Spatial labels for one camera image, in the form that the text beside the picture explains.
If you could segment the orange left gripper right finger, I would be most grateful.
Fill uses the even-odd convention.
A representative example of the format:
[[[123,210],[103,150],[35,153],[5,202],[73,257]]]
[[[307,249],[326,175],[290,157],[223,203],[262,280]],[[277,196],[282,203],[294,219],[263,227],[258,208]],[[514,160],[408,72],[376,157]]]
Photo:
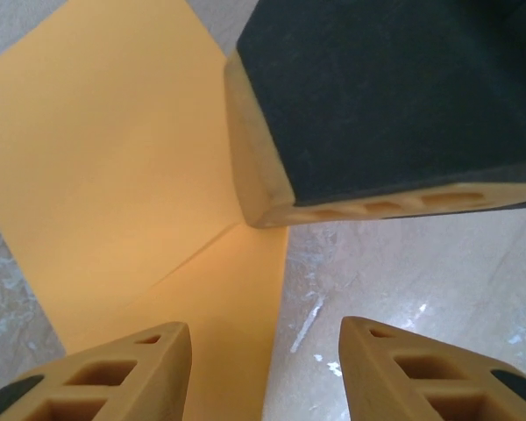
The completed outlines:
[[[339,359],[353,420],[526,420],[526,374],[465,348],[350,316]]]

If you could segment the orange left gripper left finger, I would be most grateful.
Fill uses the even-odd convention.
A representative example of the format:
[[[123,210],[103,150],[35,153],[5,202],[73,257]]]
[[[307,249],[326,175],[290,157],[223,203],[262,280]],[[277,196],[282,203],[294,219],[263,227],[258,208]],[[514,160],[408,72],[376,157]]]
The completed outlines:
[[[0,420],[180,420],[190,369],[188,326],[158,325],[19,376]]]

